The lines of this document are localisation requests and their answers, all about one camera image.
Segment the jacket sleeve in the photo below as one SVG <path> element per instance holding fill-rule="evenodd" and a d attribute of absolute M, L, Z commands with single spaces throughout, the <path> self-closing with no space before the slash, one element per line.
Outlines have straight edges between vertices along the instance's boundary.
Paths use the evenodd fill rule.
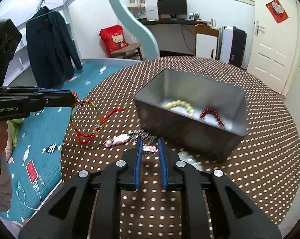
<path fill-rule="evenodd" d="M 26 25 L 27 52 L 31 69 L 37 82 L 37 86 L 41 88 L 51 88 L 49 69 L 47 69 L 46 56 L 41 40 L 37 36 L 37 32 Z"/>
<path fill-rule="evenodd" d="M 6 212 L 11 207 L 12 198 L 12 183 L 10 179 L 9 170 L 7 167 L 5 153 L 1 155 L 1 175 L 0 175 L 0 212 Z"/>
<path fill-rule="evenodd" d="M 76 68 L 78 70 L 81 70 L 82 65 L 81 65 L 81 61 L 79 59 L 76 47 L 71 40 L 65 20 L 60 15 L 60 13 L 56 14 L 56 20 L 57 20 L 58 26 L 60 28 L 61 36 L 63 39 L 63 44 L 65 45 L 65 48 L 64 48 L 65 51 L 68 54 L 68 56 L 70 56 L 72 58 L 73 62 L 75 63 Z"/>

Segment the silver screw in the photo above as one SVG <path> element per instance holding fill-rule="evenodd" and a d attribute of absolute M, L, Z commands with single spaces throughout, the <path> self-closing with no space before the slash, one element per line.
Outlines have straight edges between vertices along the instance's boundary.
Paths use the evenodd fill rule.
<path fill-rule="evenodd" d="M 81 177 L 81 178 L 85 178 L 85 177 L 88 176 L 88 171 L 82 170 L 82 171 L 79 172 L 78 175 L 79 175 L 79 177 Z"/>
<path fill-rule="evenodd" d="M 213 172 L 213 174 L 216 176 L 216 177 L 222 177 L 223 176 L 223 172 L 221 170 L 215 170 Z"/>
<path fill-rule="evenodd" d="M 184 167 L 184 166 L 186 165 L 186 163 L 183 162 L 183 161 L 177 161 L 177 162 L 175 163 L 175 165 L 176 165 L 177 167 L 182 168 L 182 167 Z"/>
<path fill-rule="evenodd" d="M 116 165 L 119 167 L 124 167 L 126 165 L 126 161 L 124 160 L 119 160 L 116 162 Z"/>

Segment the pink clothing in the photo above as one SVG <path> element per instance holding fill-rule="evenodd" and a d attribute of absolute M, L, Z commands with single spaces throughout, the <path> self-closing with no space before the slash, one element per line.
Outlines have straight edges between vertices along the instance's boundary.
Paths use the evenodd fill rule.
<path fill-rule="evenodd" d="M 12 198 L 12 183 L 10 179 L 9 170 L 7 168 L 5 153 L 1 155 L 1 175 L 0 175 L 0 212 L 6 212 L 10 209 L 10 200 Z M 16 221 L 7 221 L 0 217 L 6 228 L 15 236 L 18 237 L 18 233 L 22 228 L 22 225 Z"/>

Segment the round table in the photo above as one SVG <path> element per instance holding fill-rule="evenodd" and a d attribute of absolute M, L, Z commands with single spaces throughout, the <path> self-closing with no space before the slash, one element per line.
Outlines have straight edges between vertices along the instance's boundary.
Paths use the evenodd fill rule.
<path fill-rule="evenodd" d="M 225 163 L 193 156 L 206 172 L 221 169 L 279 225 L 300 183 L 300 140 L 296 126 L 281 99 L 265 83 L 243 69 L 211 59 L 178 56 L 142 61 L 98 84 L 85 99 L 93 101 L 103 117 L 114 108 L 126 110 L 114 114 L 88 144 L 79 144 L 73 128 L 68 126 L 61 156 L 63 182 L 82 169 L 103 170 L 121 159 L 125 150 L 134 147 L 128 142 L 105 148 L 103 143 L 107 138 L 140 129 L 133 95 L 163 68 L 200 74 L 246 91 L 250 132 L 237 149 Z M 76 127 L 85 133 L 92 131 L 96 117 L 94 109 L 84 105 L 77 109 L 73 119 Z M 167 147 L 176 152 L 183 150 L 169 142 Z M 180 192 L 162 191 L 158 164 L 156 154 L 143 157 L 139 191 L 122 192 L 122 239 L 181 237 Z"/>

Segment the green cloth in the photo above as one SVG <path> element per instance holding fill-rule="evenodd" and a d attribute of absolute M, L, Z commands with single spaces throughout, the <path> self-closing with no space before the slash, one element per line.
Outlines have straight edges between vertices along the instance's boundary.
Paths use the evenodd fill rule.
<path fill-rule="evenodd" d="M 23 119 L 12 119 L 7 121 L 9 131 L 12 136 L 13 147 L 17 146 L 19 126 L 23 123 Z"/>

